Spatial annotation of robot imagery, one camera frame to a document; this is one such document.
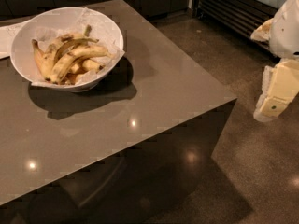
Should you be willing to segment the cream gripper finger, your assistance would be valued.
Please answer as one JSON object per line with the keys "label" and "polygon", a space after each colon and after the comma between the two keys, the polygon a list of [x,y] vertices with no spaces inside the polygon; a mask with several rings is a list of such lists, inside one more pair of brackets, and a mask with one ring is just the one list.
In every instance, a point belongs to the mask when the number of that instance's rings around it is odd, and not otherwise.
{"label": "cream gripper finger", "polygon": [[272,19],[265,21],[262,25],[260,25],[252,32],[250,39],[258,42],[268,42],[272,22]]}
{"label": "cream gripper finger", "polygon": [[299,93],[299,61],[282,59],[263,71],[262,94],[253,117],[260,122],[276,119]]}

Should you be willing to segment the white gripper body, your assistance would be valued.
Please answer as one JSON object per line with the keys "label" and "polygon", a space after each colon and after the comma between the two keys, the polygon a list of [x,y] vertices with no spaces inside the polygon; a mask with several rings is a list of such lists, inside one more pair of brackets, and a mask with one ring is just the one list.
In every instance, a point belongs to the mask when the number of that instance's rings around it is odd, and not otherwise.
{"label": "white gripper body", "polygon": [[299,0],[286,0],[275,14],[269,48],[280,58],[299,58]]}

